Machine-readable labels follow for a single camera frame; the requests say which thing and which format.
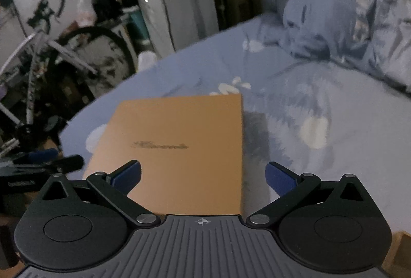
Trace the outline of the orange box lid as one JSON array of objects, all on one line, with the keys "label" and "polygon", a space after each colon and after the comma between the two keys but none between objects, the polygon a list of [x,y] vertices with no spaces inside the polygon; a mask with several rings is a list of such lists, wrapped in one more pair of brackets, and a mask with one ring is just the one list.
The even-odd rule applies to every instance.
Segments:
[{"label": "orange box lid", "polygon": [[242,97],[239,94],[120,103],[86,168],[142,166],[129,198],[159,214],[242,214]]}]

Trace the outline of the bicycle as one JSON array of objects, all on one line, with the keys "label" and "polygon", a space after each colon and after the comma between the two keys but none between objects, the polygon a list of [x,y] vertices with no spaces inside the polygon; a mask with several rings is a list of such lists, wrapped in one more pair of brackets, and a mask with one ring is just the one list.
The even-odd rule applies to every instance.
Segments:
[{"label": "bicycle", "polygon": [[1,151],[57,136],[88,104],[135,72],[124,39],[104,26],[51,36],[66,0],[39,0],[32,28],[1,66]]}]

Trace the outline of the open orange cardboard box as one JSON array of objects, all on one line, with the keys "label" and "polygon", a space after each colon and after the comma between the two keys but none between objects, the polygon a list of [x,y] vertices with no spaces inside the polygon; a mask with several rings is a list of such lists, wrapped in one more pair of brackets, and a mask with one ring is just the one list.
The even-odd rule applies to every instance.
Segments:
[{"label": "open orange cardboard box", "polygon": [[411,235],[409,233],[400,231],[393,234],[382,269],[391,277],[411,277]]}]

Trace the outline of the grey blue crumpled duvet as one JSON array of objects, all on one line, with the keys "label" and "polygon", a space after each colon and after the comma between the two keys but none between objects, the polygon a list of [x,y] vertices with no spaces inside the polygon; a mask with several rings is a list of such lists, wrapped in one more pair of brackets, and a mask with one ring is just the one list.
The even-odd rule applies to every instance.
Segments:
[{"label": "grey blue crumpled duvet", "polygon": [[410,92],[409,0],[263,0],[263,8],[281,22],[265,43]]}]

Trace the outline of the grey storage cabinet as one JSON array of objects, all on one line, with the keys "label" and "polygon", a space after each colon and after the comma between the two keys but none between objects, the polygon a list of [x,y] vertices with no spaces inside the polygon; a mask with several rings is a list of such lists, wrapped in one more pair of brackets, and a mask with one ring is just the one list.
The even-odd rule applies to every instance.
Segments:
[{"label": "grey storage cabinet", "polygon": [[214,0],[138,0],[160,58],[219,32]]}]

